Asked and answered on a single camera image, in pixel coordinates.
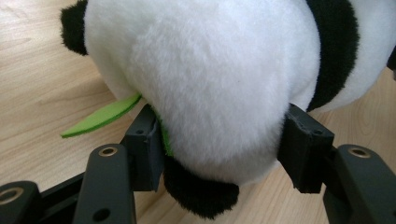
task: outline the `white fur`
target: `white fur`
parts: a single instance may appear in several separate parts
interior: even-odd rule
[[[203,178],[264,176],[288,103],[313,95],[319,42],[304,0],[89,1],[85,24],[109,88],[141,92],[175,158]]]
[[[332,110],[363,96],[375,83],[396,45],[395,0],[350,0],[359,24],[355,67],[345,87],[317,111]]]

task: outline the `wooden surface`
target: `wooden surface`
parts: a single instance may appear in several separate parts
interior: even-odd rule
[[[75,1],[0,1],[0,186],[32,180],[40,190],[84,171],[90,152],[118,143],[131,123],[124,117],[71,139],[59,133],[114,101],[89,57],[61,44],[60,8]],[[335,146],[376,151],[396,172],[396,82],[386,69],[359,101],[315,115],[336,134]],[[321,195],[302,195],[282,168],[241,188],[232,212],[216,221],[187,213],[165,192],[135,194],[138,223],[328,223]]]

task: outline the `wooden floor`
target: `wooden floor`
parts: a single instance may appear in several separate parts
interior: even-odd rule
[[[59,133],[115,99],[89,57],[61,44],[60,8],[71,0],[0,2],[0,186],[32,180],[40,190],[84,171],[90,152],[118,143],[132,122],[124,117],[80,137]],[[396,172],[396,82],[386,69],[359,101],[314,115],[336,134],[335,146],[376,151]],[[138,223],[328,223],[321,195],[293,189],[282,168],[261,183],[241,188],[232,212],[215,221],[185,210],[160,186],[135,194]]]

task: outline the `stuffed panda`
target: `stuffed panda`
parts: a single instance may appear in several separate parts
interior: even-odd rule
[[[95,0],[62,15],[65,45],[158,113],[164,184],[209,218],[276,165],[289,104],[331,110],[375,83],[395,21],[394,0]]]

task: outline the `green felt leaf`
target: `green felt leaf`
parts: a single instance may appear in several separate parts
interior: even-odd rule
[[[141,94],[136,94],[127,99],[117,101],[100,108],[87,118],[61,133],[62,138],[73,137],[84,133],[95,131],[130,111],[142,98]]]

